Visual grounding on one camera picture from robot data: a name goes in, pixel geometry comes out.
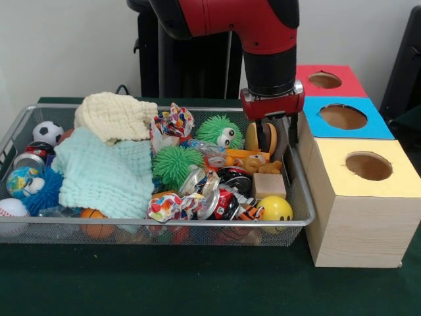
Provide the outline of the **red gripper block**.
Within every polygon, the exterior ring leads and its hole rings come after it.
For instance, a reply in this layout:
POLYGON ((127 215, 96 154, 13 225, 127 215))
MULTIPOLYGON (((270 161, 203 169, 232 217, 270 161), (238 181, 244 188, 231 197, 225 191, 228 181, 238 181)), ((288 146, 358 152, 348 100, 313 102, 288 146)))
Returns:
POLYGON ((261 151, 266 150, 266 136, 262 119, 278 116, 289 117, 289 145, 295 147, 298 142, 298 118, 304 105, 305 92, 303 83, 296 80, 293 89, 278 97, 260 97, 253 95, 248 88, 240 91, 243 111, 249 120, 256 120, 257 140, 261 151))

